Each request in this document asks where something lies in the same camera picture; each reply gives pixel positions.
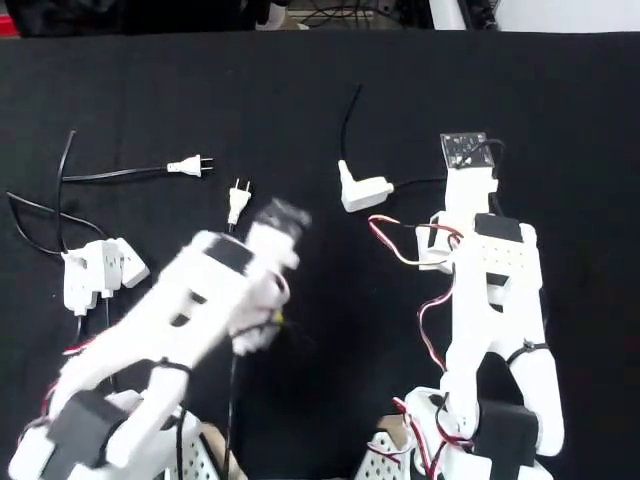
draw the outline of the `black cloth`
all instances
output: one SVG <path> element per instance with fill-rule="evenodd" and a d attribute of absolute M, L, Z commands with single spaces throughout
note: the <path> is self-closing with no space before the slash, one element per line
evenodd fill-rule
<path fill-rule="evenodd" d="M 508 150 L 499 198 L 535 225 L 566 423 L 563 452 L 543 459 L 558 479 L 622 475 L 621 443 L 637 417 L 640 159 L 636 143 L 640 36 L 423 32 L 201 34 L 0 42 L 2 186 L 50 203 L 70 128 L 67 174 L 163 165 L 201 153 L 212 175 L 110 186 L 65 186 L 67 210 L 123 236 L 154 280 L 200 229 L 225 226 L 227 189 L 251 180 L 240 220 L 279 196 L 313 226 L 289 275 L 285 330 L 242 359 L 236 449 L 250 477 L 348 475 L 391 397 L 437 385 L 415 311 L 449 278 L 400 264 L 370 233 L 371 212 L 425 221 L 444 189 L 416 185 L 369 212 L 340 203 L 338 135 L 354 85 L 363 91 L 348 130 L 354 175 L 390 181 L 444 173 L 441 132 L 486 131 Z M 55 245 L 53 223 L 29 218 Z M 407 255 L 412 234 L 389 227 Z M 65 227 L 70 246 L 91 232 Z M 18 237 L 0 210 L 2 461 L 37 416 L 76 322 L 62 303 L 62 267 Z M 122 315 L 151 281 L 116 294 Z M 99 331 L 99 306 L 89 318 Z M 444 352 L 450 308 L 425 328 Z M 224 429 L 230 348 L 193 376 L 190 406 Z M 122 375 L 146 382 L 148 365 Z M 506 368 L 479 373 L 488 398 L 517 397 Z"/>

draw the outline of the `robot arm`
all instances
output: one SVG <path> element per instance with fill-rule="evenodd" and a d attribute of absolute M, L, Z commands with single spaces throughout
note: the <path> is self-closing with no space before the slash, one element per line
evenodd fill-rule
<path fill-rule="evenodd" d="M 71 478 L 76 464 L 80 470 L 89 467 L 109 472 L 95 478 L 129 478 L 149 446 L 159 436 L 166 436 L 162 427 L 184 398 L 190 370 L 211 349 L 227 334 L 239 355 L 270 343 L 278 329 L 274 319 L 289 299 L 281 272 L 297 266 L 293 247 L 309 222 L 306 213 L 274 200 L 258 215 L 245 244 L 223 234 L 198 233 L 120 323 L 96 337 L 63 367 L 47 424 L 38 427 L 40 435 L 25 435 L 10 465 L 10 476 L 60 478 L 51 472 L 59 470 L 59 461 L 66 461 L 73 463 L 64 478 Z M 145 359 L 155 362 L 156 367 L 146 391 L 129 411 L 115 408 L 109 399 L 87 396 L 87 391 L 93 391 L 109 375 Z M 108 431 L 91 431 L 91 422 L 79 421 L 84 415 Z M 101 459 L 96 464 L 83 464 L 73 458 L 73 452 L 67 452 L 68 459 L 56 457 L 63 442 L 55 439 L 69 418 L 72 422 L 78 419 L 72 432 L 77 439 L 64 441 L 76 442 L 77 450 L 83 448 L 77 443 L 83 437 L 104 436 L 100 442 L 103 451 L 93 452 Z M 27 468 L 24 459 L 34 450 L 38 450 L 41 464 L 34 467 L 31 461 Z"/>
<path fill-rule="evenodd" d="M 477 142 L 485 138 L 479 135 Z M 487 404 L 483 408 L 478 401 L 477 369 L 487 352 L 495 352 L 508 363 L 522 392 L 526 410 L 522 415 L 532 413 L 535 418 L 534 453 L 556 455 L 562 447 L 564 427 L 555 362 L 546 345 L 542 323 L 539 298 L 542 275 L 535 230 L 516 220 L 489 214 L 488 198 L 498 183 L 492 175 L 490 152 L 480 150 L 478 155 L 460 163 L 461 157 L 448 155 L 451 137 L 443 135 L 442 143 L 449 172 L 446 211 L 432 223 L 452 226 L 463 234 L 455 251 L 446 256 L 446 232 L 438 231 L 434 245 L 423 249 L 432 258 L 434 254 L 446 258 L 448 261 L 437 268 L 455 277 L 452 341 L 440 382 L 440 394 L 447 393 L 447 412 L 442 417 L 448 418 L 450 433 L 475 439 L 476 449 L 480 450 L 483 430 L 490 431 L 488 425 L 496 422 L 489 417 L 502 415 L 501 409 L 508 409 L 509 415 L 513 413 L 513 406 Z M 425 238 L 424 232 L 418 232 L 418 239 L 421 238 Z M 424 399 L 418 404 L 426 408 Z M 433 404 L 427 408 L 430 412 L 427 417 L 431 418 L 424 418 L 423 423 L 433 424 L 431 431 L 435 443 L 439 443 L 441 436 L 433 418 L 435 409 Z M 464 455 L 482 455 L 467 453 L 456 446 L 451 450 L 456 448 L 457 453 L 448 458 L 457 455 L 459 464 Z M 449 480 L 447 466 L 455 470 L 445 456 L 441 468 Z M 530 467 L 537 468 L 537 472 L 544 470 L 533 464 Z"/>
<path fill-rule="evenodd" d="M 419 260 L 410 264 L 453 276 L 452 340 L 446 361 L 437 361 L 443 369 L 440 388 L 418 387 L 403 404 L 407 434 L 424 461 L 400 450 L 386 455 L 401 465 L 427 465 L 423 474 L 431 479 L 442 472 L 447 480 L 551 480 L 535 455 L 556 455 L 564 426 L 542 322 L 535 230 L 490 213 L 498 181 L 485 147 L 502 142 L 482 133 L 445 134 L 441 142 L 446 209 L 416 227 Z M 452 231 L 459 232 L 455 242 Z M 478 398 L 477 370 L 488 352 L 508 364 L 524 406 Z M 380 447 L 374 447 L 356 480 L 367 480 L 368 465 L 379 461 Z"/>

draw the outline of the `power cord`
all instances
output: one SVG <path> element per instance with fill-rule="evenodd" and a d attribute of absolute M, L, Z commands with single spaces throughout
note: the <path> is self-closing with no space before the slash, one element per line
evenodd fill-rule
<path fill-rule="evenodd" d="M 184 173 L 185 175 L 201 177 L 202 172 L 213 170 L 213 165 L 210 165 L 212 162 L 213 158 L 201 158 L 200 155 L 194 155 L 180 162 L 168 163 L 164 167 L 128 168 L 113 172 L 94 173 L 92 175 L 73 175 L 63 177 L 62 181 L 65 183 L 87 183 L 151 173 Z"/>
<path fill-rule="evenodd" d="M 351 101 L 349 102 L 349 107 L 344 114 L 344 118 L 342 119 L 342 127 L 340 128 L 340 159 L 347 159 L 347 127 L 349 126 L 349 120 L 351 119 L 351 115 L 353 114 L 353 110 L 358 102 L 358 98 L 360 97 L 360 92 L 362 91 L 362 84 L 358 83 L 356 85 L 356 89 L 353 92 L 351 97 Z"/>
<path fill-rule="evenodd" d="M 47 207 L 46 205 L 42 205 L 40 203 L 34 202 L 32 200 L 28 200 L 24 197 L 21 197 L 20 195 L 16 195 L 15 193 L 12 193 L 10 191 L 6 191 L 5 195 L 7 197 L 7 203 L 9 204 L 9 209 L 11 211 L 11 215 L 13 217 L 13 223 L 14 226 L 16 227 L 16 230 L 18 230 L 18 233 L 20 234 L 20 236 L 22 237 L 23 240 L 25 240 L 27 242 L 27 244 L 29 244 L 31 247 L 35 248 L 36 250 L 50 255 L 50 256 L 57 256 L 59 257 L 60 254 L 62 253 L 62 251 L 60 250 L 51 250 L 49 248 L 46 248 L 44 246 L 42 246 L 41 244 L 39 244 L 38 242 L 36 242 L 35 240 L 33 240 L 26 232 L 26 230 L 24 229 L 22 222 L 20 221 L 20 215 L 18 214 L 18 209 L 16 208 L 16 203 L 20 203 L 22 205 L 28 206 L 33 208 L 34 210 L 38 210 L 41 212 L 45 212 L 48 213 L 50 215 L 56 215 L 56 210 L 51 208 L 51 207 Z M 102 238 L 109 238 L 109 235 L 107 235 L 107 233 L 100 228 L 98 225 L 96 225 L 95 223 L 92 223 L 88 220 L 85 220 L 84 218 L 80 218 L 80 217 L 74 217 L 73 215 L 69 215 L 67 213 L 64 212 L 60 212 L 60 217 L 64 220 L 68 220 L 70 222 L 74 222 L 77 223 L 78 225 L 82 225 L 84 227 L 87 227 L 91 230 L 93 230 L 94 232 L 96 232 L 100 237 Z"/>
<path fill-rule="evenodd" d="M 71 144 L 73 143 L 73 137 L 75 137 L 76 131 L 71 130 L 69 132 L 69 137 L 67 138 L 67 144 L 64 147 L 64 151 L 62 152 L 62 157 L 60 158 L 60 164 L 58 165 L 58 174 L 56 176 L 56 194 L 53 202 L 54 209 L 54 221 L 56 225 L 56 239 L 58 241 L 58 248 L 61 252 L 67 253 L 67 246 L 64 243 L 64 239 L 62 238 L 62 218 L 60 215 L 60 202 L 62 197 L 62 177 L 64 176 L 64 167 L 67 163 L 67 157 L 69 155 L 69 150 L 71 150 Z"/>
<path fill-rule="evenodd" d="M 233 354 L 231 358 L 231 369 L 229 374 L 229 405 L 227 413 L 227 435 L 224 444 L 224 460 L 222 462 L 222 480 L 229 480 L 229 462 L 231 459 L 231 437 L 233 434 L 233 418 L 235 416 L 236 403 L 236 368 L 238 365 L 239 355 Z"/>

